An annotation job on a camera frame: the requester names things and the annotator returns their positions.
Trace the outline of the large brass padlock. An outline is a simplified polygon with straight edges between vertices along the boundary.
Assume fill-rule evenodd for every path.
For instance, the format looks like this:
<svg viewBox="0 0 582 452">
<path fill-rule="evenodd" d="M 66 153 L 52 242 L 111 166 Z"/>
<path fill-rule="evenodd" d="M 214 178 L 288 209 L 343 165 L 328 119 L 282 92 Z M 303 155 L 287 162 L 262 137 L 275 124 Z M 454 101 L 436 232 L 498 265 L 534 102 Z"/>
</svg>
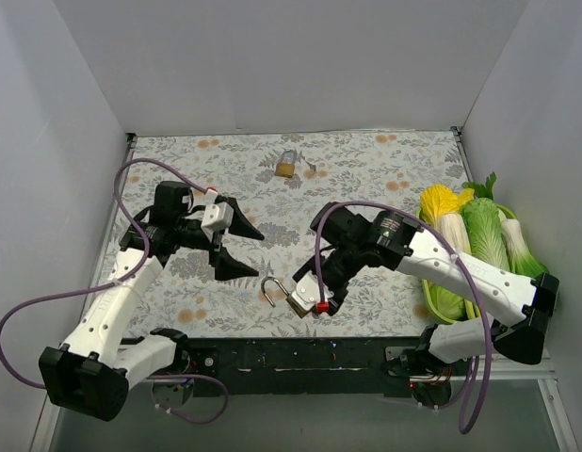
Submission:
<svg viewBox="0 0 582 452">
<path fill-rule="evenodd" d="M 299 318 L 304 318 L 306 315 L 312 313 L 315 310 L 315 299 L 304 298 L 304 292 L 302 288 L 299 291 L 295 290 L 293 292 L 289 292 L 279 279 L 272 276 L 266 276 L 263 280 L 261 280 L 260 291 L 272 308 L 275 308 L 276 304 L 267 292 L 268 283 L 274 283 L 278 287 L 278 289 L 284 294 L 284 299 L 287 304 Z"/>
<path fill-rule="evenodd" d="M 274 175 L 276 177 L 292 178 L 295 174 L 295 163 L 297 152 L 295 150 L 284 150 L 275 166 Z"/>
</svg>

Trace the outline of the floral patterned table mat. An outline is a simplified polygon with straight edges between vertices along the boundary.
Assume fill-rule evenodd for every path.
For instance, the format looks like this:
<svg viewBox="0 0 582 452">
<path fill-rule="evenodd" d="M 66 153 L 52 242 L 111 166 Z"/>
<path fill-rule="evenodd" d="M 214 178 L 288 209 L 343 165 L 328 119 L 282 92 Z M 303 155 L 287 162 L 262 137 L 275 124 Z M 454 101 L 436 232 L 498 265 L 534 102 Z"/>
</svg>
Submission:
<svg viewBox="0 0 582 452">
<path fill-rule="evenodd" d="M 274 175 L 284 150 L 297 152 L 292 178 Z M 152 202 L 159 182 L 178 174 L 233 196 L 264 239 L 227 235 L 224 245 L 286 289 L 314 248 L 310 222 L 326 203 L 358 201 L 366 218 L 376 214 L 373 202 L 415 213 L 427 187 L 460 190 L 467 179 L 451 132 L 140 137 L 133 151 L 137 163 L 122 192 L 131 213 Z M 138 304 L 127 335 L 165 327 L 191 337 L 414 336 L 431 321 L 422 283 L 382 268 L 364 269 L 333 316 L 299 318 L 269 282 L 272 308 L 260 285 L 258 278 L 217 282 L 205 252 L 180 250 Z"/>
</svg>

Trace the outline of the yellow napa cabbage toy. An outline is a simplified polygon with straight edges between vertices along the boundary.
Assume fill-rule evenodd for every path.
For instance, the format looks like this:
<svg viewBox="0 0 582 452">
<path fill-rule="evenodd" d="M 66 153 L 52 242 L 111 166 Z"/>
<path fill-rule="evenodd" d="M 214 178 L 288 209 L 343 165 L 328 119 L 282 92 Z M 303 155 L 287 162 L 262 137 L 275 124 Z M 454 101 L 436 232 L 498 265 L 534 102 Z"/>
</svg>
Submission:
<svg viewBox="0 0 582 452">
<path fill-rule="evenodd" d="M 420 196 L 422 219 L 434 226 L 443 215 L 460 212 L 474 197 L 473 188 L 465 188 L 460 194 L 456 194 L 447 186 L 430 186 Z"/>
</svg>

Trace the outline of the green napa cabbage toy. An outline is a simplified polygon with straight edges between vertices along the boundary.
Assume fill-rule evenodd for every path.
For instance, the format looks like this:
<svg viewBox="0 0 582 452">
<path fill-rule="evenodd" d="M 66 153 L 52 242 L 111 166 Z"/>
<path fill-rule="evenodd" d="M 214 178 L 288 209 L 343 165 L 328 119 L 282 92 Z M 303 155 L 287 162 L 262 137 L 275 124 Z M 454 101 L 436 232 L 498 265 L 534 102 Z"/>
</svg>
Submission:
<svg viewBox="0 0 582 452">
<path fill-rule="evenodd" d="M 496 204 L 485 198 L 474 199 L 462 207 L 461 215 L 469 237 L 471 254 L 491 266 L 509 270 Z"/>
</svg>

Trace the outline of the bok choy toy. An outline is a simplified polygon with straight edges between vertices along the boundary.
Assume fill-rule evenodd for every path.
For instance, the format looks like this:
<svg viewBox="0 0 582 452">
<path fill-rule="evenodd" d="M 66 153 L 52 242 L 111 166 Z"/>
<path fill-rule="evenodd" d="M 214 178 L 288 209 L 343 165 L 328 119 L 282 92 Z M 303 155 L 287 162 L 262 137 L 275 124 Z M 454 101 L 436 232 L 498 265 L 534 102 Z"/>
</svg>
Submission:
<svg viewBox="0 0 582 452">
<path fill-rule="evenodd" d="M 517 219 L 502 220 L 501 229 L 512 273 L 536 278 L 542 273 L 549 272 L 548 268 L 529 250 L 522 234 L 521 224 Z"/>
</svg>

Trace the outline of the aluminium frame rail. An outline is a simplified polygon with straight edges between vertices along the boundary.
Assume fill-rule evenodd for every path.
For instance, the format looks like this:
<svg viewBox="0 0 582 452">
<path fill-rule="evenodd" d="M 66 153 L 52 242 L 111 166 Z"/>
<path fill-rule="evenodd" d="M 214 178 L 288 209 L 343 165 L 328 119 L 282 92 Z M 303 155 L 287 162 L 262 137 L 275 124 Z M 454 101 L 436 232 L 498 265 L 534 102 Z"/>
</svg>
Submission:
<svg viewBox="0 0 582 452">
<path fill-rule="evenodd" d="M 493 364 L 474 429 L 459 410 L 411 399 L 362 395 L 239 395 L 184 398 L 142 383 L 111 422 L 46 405 L 35 451 L 574 451 L 577 448 L 549 361 Z"/>
</svg>

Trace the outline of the round green cabbage toy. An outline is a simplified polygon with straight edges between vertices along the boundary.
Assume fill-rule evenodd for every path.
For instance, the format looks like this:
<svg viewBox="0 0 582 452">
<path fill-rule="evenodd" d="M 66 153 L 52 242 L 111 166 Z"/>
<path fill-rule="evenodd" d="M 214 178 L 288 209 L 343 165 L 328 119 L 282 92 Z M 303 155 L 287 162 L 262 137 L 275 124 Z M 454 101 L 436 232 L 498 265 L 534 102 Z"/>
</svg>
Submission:
<svg viewBox="0 0 582 452">
<path fill-rule="evenodd" d="M 466 318 L 466 307 L 462 297 L 435 284 L 429 289 L 429 293 L 432 306 L 444 321 L 452 323 Z"/>
</svg>

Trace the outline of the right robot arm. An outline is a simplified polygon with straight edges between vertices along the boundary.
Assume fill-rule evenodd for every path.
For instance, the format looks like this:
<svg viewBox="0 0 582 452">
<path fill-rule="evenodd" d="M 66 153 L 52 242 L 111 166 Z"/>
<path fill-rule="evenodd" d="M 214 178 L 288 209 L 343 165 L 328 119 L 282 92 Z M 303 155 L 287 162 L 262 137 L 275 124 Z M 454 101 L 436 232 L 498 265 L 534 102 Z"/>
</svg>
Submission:
<svg viewBox="0 0 582 452">
<path fill-rule="evenodd" d="M 351 212 L 353 202 L 330 202 L 311 222 L 316 240 L 332 247 L 315 250 L 294 275 L 287 297 L 299 316 L 335 315 L 348 284 L 364 267 L 384 267 L 441 286 L 474 302 L 480 316 L 452 325 L 428 327 L 413 352 L 417 366 L 437 374 L 449 363 L 496 351 L 522 364 L 542 360 L 545 334 L 554 313 L 558 279 L 530 278 L 494 267 L 453 250 L 427 223 L 377 204 L 369 221 Z"/>
</svg>

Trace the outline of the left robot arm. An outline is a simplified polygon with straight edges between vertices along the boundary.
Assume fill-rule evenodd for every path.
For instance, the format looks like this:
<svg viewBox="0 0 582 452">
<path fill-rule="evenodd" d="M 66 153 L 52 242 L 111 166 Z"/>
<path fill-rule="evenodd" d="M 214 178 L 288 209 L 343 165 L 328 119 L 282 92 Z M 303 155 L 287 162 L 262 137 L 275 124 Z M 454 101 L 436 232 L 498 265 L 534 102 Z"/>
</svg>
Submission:
<svg viewBox="0 0 582 452">
<path fill-rule="evenodd" d="M 261 240 L 233 197 L 210 188 L 202 218 L 191 217 L 191 189 L 181 182 L 157 185 L 154 202 L 139 212 L 139 226 L 120 241 L 107 289 L 92 302 L 81 322 L 60 347 L 46 348 L 40 374 L 50 401 L 100 420 L 121 411 L 128 392 L 152 375 L 183 375 L 191 364 L 183 348 L 187 337 L 173 329 L 156 329 L 126 350 L 121 339 L 144 293 L 179 249 L 205 250 L 216 280 L 256 277 L 258 271 L 235 260 L 222 244 L 226 233 Z"/>
</svg>

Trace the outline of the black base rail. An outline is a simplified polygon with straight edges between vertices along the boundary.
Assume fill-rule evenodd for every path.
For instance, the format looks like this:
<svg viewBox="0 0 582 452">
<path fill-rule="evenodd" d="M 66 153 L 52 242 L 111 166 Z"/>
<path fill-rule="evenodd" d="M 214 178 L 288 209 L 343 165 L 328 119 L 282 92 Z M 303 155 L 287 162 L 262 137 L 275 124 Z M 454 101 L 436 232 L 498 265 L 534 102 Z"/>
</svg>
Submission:
<svg viewBox="0 0 582 452">
<path fill-rule="evenodd" d="M 233 396 L 373 394 L 412 395 L 412 373 L 398 354 L 418 345 L 416 337 L 190 338 L 179 345 L 177 363 L 154 379 L 191 379 L 193 395 L 218 396 L 221 381 Z"/>
</svg>

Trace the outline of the green plastic basket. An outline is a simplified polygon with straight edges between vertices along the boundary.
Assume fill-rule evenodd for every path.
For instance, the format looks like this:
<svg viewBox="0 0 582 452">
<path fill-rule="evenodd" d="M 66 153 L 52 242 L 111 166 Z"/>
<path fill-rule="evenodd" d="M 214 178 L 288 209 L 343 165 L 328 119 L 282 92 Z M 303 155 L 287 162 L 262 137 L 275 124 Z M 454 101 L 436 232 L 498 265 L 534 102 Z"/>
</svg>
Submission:
<svg viewBox="0 0 582 452">
<path fill-rule="evenodd" d="M 501 233 L 501 222 L 506 216 L 488 199 L 477 199 L 464 205 L 466 216 L 458 211 L 437 214 L 432 225 L 456 251 L 463 251 L 477 259 L 509 270 L 509 259 Z M 452 292 L 428 284 L 432 306 L 450 323 L 480 316 L 478 307 Z"/>
</svg>

